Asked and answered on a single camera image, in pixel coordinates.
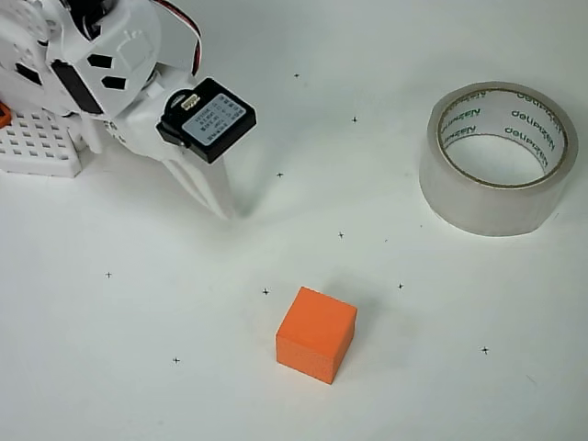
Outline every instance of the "orange part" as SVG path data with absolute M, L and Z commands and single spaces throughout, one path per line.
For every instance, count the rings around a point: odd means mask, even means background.
M 276 334 L 278 363 L 333 383 L 356 329 L 357 308 L 301 288 Z
M 0 103 L 0 129 L 3 129 L 9 125 L 11 121 L 12 116 L 10 115 L 10 109 L 4 104 Z

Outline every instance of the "orange block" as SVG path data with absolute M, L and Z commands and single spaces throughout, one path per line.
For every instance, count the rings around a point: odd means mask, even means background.
M 3 129 L 8 124 L 12 117 L 10 116 L 10 109 L 6 107 L 4 104 L 0 103 L 0 129 Z
M 357 308 L 301 288 L 276 334 L 278 363 L 333 383 L 356 329 Z

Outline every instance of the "red wire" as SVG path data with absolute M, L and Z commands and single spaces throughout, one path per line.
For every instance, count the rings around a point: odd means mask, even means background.
M 174 15 L 180 17 L 186 24 L 188 24 L 197 34 L 198 34 L 198 43 L 196 44 L 196 52 L 194 53 L 194 63 L 192 64 L 192 74 L 196 75 L 198 69 L 200 68 L 200 58 L 202 56 L 200 50 L 200 39 L 202 37 L 202 32 L 200 32 L 200 28 L 196 24 L 196 22 L 190 18 L 188 14 L 182 11 L 176 5 L 171 4 L 167 0 L 153 0 L 155 3 L 161 5 L 168 11 L 171 11 Z

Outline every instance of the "roll of tape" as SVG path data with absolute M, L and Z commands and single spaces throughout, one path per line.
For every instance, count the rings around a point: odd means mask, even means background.
M 486 182 L 447 154 L 455 141 L 494 135 L 528 149 L 544 175 L 520 185 Z M 578 154 L 568 115 L 536 90 L 511 83 L 468 85 L 433 109 L 420 171 L 424 198 L 444 220 L 485 236 L 532 232 L 553 212 Z

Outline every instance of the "white grid base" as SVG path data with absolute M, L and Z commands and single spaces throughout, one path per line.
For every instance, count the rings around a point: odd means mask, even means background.
M 75 177 L 82 170 L 66 129 L 46 112 L 13 112 L 0 130 L 0 170 L 28 175 Z

